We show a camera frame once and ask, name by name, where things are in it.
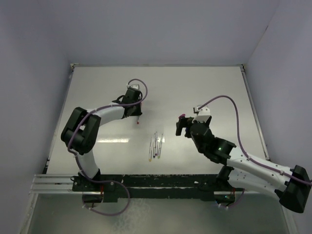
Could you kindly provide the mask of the yellow white pen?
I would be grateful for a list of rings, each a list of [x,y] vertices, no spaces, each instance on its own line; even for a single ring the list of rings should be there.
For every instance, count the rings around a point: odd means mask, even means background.
[[[151,162],[152,161],[152,157],[153,157],[153,155],[154,155],[154,153],[153,153],[153,144],[154,144],[154,141],[153,141],[153,137],[151,137],[151,139],[150,139],[150,145],[149,145],[149,156],[148,156],[148,160],[149,160],[149,162]]]

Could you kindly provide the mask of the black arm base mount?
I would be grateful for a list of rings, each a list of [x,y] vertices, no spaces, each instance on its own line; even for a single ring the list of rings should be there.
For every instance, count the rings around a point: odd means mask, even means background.
[[[87,203],[117,202],[120,198],[199,199],[233,203],[237,191],[217,175],[101,175],[104,184],[72,176],[72,190]]]

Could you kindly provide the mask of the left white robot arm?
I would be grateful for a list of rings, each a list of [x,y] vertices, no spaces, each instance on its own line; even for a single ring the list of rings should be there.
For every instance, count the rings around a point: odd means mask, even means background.
[[[61,133],[61,141],[74,155],[79,174],[85,177],[83,186],[89,191],[100,187],[100,169],[93,154],[99,128],[111,121],[141,116],[143,99],[137,86],[129,86],[124,95],[106,106],[94,110],[77,107],[71,113]]]

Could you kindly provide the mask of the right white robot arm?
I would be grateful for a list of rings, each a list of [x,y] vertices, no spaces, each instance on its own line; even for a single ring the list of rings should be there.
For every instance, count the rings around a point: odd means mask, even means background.
[[[215,137],[210,129],[211,116],[204,122],[181,115],[176,123],[176,136],[185,131],[197,151],[207,159],[223,167],[217,178],[217,186],[223,191],[231,187],[266,194],[295,213],[303,213],[312,188],[305,168],[281,166],[249,156],[234,143]]]

